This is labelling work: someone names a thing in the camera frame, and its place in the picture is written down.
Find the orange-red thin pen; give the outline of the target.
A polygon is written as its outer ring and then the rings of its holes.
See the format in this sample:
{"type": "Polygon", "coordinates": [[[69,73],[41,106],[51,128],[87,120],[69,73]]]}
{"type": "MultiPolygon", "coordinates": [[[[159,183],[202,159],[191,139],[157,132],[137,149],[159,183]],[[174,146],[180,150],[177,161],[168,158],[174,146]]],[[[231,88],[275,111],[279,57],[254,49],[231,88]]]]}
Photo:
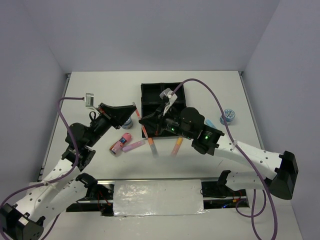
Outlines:
{"type": "MultiPolygon", "coordinates": [[[[139,113],[138,107],[136,106],[135,102],[132,102],[132,104],[135,106],[135,113],[137,115],[138,121],[140,121],[141,120],[141,115],[139,113]]],[[[141,124],[141,123],[140,123],[140,125],[141,125],[142,132],[144,134],[144,137],[148,138],[148,134],[147,134],[147,131],[145,129],[145,126],[143,124],[141,124]]]]}

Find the orange-capped clear highlighter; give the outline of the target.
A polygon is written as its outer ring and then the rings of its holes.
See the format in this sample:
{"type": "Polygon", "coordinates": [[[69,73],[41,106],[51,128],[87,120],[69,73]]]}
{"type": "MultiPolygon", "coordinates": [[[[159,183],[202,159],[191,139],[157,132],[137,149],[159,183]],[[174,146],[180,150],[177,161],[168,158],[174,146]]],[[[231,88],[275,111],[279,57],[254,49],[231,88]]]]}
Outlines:
{"type": "Polygon", "coordinates": [[[157,158],[159,156],[159,154],[158,154],[156,145],[154,143],[154,140],[151,137],[149,137],[147,140],[148,140],[148,144],[150,146],[151,152],[152,152],[152,156],[154,158],[157,158]]]}

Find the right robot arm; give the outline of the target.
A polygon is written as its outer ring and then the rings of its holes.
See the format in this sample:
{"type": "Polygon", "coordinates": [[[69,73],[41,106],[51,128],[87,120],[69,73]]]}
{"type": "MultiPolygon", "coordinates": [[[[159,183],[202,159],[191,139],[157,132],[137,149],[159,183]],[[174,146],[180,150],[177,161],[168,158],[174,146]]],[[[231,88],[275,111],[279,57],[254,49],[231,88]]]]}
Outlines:
{"type": "Polygon", "coordinates": [[[228,159],[253,168],[253,172],[236,173],[224,170],[218,179],[217,190],[223,196],[242,189],[267,189],[283,200],[291,200],[299,173],[295,155],[290,151],[270,152],[231,139],[221,130],[205,124],[205,117],[194,107],[180,113],[159,110],[143,117],[139,123],[156,136],[167,131],[192,141],[200,154],[228,159]]]}

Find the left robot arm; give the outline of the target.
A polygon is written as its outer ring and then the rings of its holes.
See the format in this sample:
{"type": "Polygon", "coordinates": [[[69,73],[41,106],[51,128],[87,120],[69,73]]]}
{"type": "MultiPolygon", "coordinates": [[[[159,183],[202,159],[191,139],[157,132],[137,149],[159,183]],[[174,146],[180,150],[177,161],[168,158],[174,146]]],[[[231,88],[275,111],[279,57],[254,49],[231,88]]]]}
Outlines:
{"type": "Polygon", "coordinates": [[[0,205],[0,233],[4,239],[39,240],[45,227],[72,203],[95,198],[105,187],[84,172],[95,155],[92,147],[111,128],[120,129],[134,113],[134,105],[101,103],[88,126],[67,126],[68,147],[53,170],[40,182],[23,188],[29,194],[11,205],[0,205]]]}

